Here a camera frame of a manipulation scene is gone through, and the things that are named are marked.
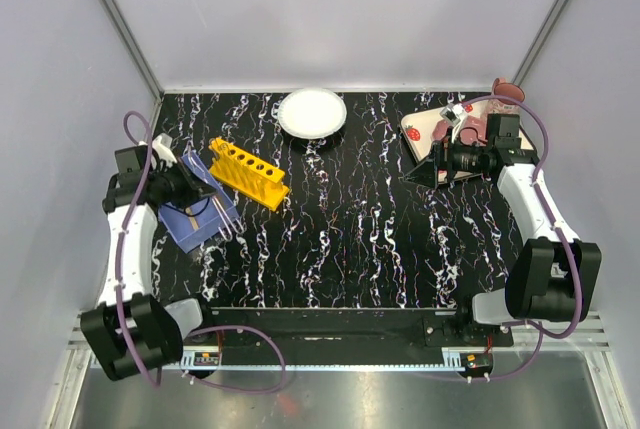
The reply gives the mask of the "wooden test tube clamp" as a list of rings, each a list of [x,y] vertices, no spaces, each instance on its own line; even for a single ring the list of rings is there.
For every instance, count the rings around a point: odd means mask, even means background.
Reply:
[[[197,214],[191,208],[186,208],[185,209],[185,213],[188,216],[188,219],[190,221],[190,224],[191,224],[193,230],[197,231],[199,229],[199,224],[198,224],[198,221],[197,221]]]

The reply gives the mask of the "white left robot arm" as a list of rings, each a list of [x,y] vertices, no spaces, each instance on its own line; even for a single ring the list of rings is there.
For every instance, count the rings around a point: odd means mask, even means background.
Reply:
[[[193,151],[176,158],[140,144],[116,151],[115,159],[102,201],[110,231],[107,274],[97,306],[80,316],[81,332],[112,381],[179,362],[184,340],[203,324],[198,298],[164,305],[153,296],[153,238],[163,224],[184,245],[220,192]]]

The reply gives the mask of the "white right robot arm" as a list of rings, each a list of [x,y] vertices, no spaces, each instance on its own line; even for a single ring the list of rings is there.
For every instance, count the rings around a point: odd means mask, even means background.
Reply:
[[[546,186],[542,160],[524,149],[515,114],[492,114],[485,145],[457,142],[451,135],[431,145],[407,181],[432,189],[458,172],[492,178],[516,221],[523,247],[504,288],[471,300],[481,325],[565,322],[570,330],[588,315],[602,253],[568,226]]]

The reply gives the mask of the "clear glass test tube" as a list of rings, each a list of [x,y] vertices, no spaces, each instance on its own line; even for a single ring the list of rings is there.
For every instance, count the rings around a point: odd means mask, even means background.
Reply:
[[[220,137],[210,140],[209,149],[216,160],[232,158],[236,154],[235,146]]]

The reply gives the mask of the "metal wire tongs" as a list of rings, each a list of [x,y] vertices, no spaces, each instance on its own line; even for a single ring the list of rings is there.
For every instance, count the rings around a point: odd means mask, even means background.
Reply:
[[[219,234],[224,241],[232,241],[236,235],[244,234],[246,227],[231,199],[223,195],[214,195],[211,197],[211,203],[218,213]]]

